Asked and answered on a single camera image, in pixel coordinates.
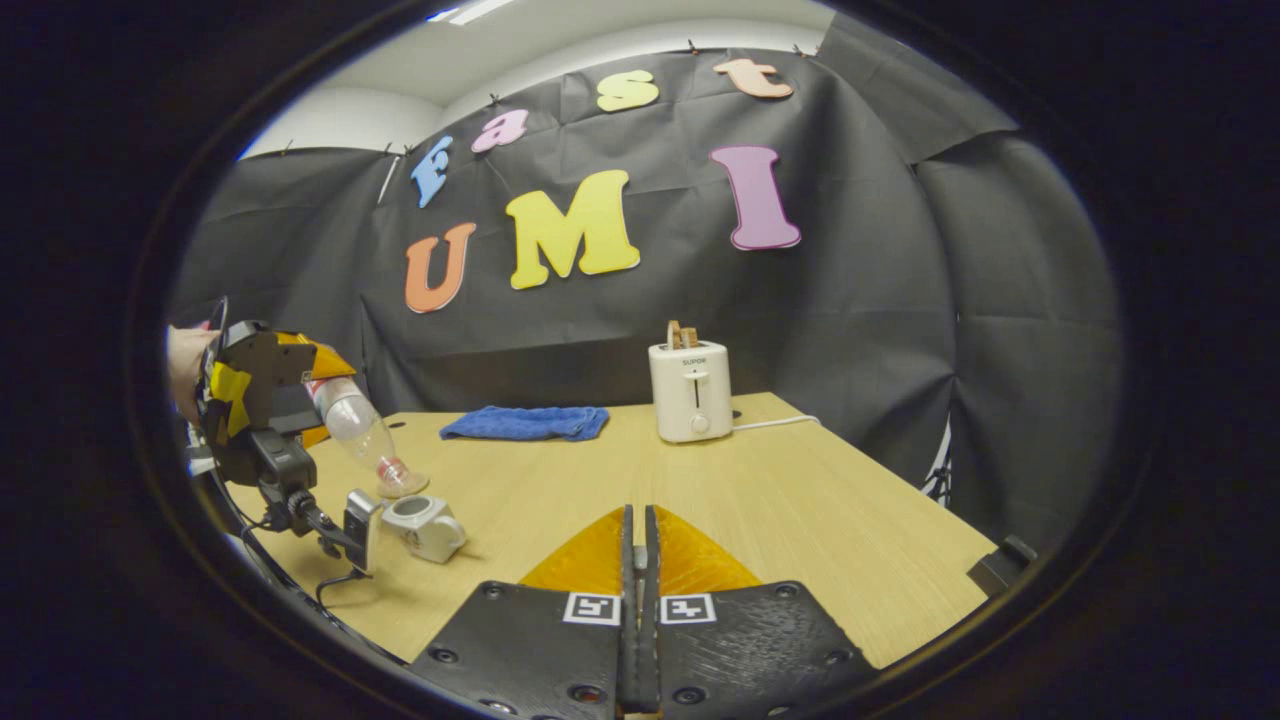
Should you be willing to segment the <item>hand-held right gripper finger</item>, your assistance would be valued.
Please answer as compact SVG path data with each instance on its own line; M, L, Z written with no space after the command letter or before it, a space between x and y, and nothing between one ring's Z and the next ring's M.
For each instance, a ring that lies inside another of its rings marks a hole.
M621 719L634 684L634 509L603 520L608 591L481 582L410 673L495 717Z
M663 719L800 719L877 674L813 593L765 583L689 521L645 510L643 657Z

